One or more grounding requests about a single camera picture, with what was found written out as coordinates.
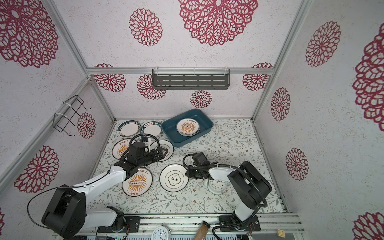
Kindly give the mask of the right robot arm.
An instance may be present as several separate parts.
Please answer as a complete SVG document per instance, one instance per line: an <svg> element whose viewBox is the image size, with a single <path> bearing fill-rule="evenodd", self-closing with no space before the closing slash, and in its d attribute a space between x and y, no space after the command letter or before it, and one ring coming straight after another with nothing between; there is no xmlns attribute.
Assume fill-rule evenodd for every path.
<svg viewBox="0 0 384 240"><path fill-rule="evenodd" d="M239 166L211 163L203 153L185 155L186 177L202 179L212 194L220 195L231 184L241 202L229 219L223 216L221 225L229 228L252 223L261 208L268 207L266 197L271 193L269 181L248 161Z"/></svg>

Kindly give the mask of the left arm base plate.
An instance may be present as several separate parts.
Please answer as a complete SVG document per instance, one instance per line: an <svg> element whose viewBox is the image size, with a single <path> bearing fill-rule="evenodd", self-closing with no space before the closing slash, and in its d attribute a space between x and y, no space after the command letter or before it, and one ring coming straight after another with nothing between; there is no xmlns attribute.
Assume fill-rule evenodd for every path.
<svg viewBox="0 0 384 240"><path fill-rule="evenodd" d="M118 220L117 224L109 227L98 227L97 233L137 233L140 221L141 217L124 216L124 220Z"/></svg>

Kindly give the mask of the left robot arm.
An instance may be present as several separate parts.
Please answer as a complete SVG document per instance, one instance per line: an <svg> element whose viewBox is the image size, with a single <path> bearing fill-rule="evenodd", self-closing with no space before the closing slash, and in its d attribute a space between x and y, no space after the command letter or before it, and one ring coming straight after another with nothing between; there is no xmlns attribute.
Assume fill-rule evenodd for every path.
<svg viewBox="0 0 384 240"><path fill-rule="evenodd" d="M160 147L150 150L145 143L133 143L122 159L106 172L73 187L58 187L42 216L42 223L64 239L89 228L122 230L126 222L122 211L115 207L88 210L87 205L112 186L131 178L139 168L156 163L164 157Z"/></svg>

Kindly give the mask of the green Hao Wei plate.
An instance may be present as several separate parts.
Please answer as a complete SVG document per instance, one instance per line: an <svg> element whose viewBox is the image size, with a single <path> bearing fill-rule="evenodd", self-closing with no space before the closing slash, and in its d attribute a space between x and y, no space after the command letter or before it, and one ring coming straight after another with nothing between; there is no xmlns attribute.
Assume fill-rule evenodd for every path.
<svg viewBox="0 0 384 240"><path fill-rule="evenodd" d="M161 136L162 132L162 124L156 121L145 123L140 130L141 134L150 134L157 138Z"/></svg>

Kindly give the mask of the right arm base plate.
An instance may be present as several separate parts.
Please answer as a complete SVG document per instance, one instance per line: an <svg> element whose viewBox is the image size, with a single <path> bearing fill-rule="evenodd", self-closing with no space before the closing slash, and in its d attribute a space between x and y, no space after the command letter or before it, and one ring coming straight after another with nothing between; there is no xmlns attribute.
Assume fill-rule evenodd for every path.
<svg viewBox="0 0 384 240"><path fill-rule="evenodd" d="M261 226L257 216L250 216L246 220L240 220L235 215L219 216L221 232L259 232Z"/></svg>

